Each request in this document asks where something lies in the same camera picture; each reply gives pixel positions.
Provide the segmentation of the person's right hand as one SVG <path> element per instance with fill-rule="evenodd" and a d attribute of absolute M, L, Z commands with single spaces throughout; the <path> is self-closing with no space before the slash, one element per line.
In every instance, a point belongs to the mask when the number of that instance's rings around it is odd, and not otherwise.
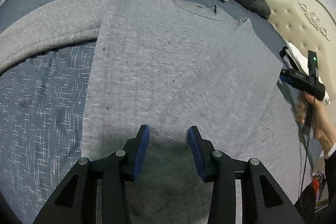
<path fill-rule="evenodd" d="M 323 149 L 326 158 L 331 157 L 335 153 L 335 126 L 329 119 L 327 108 L 325 104 L 316 100 L 314 96 L 309 93 L 301 92 L 298 96 L 295 115 L 295 121 L 304 124 L 306 120 L 306 108 L 313 106 L 313 120 L 314 120 L 314 138 L 317 139 Z"/>

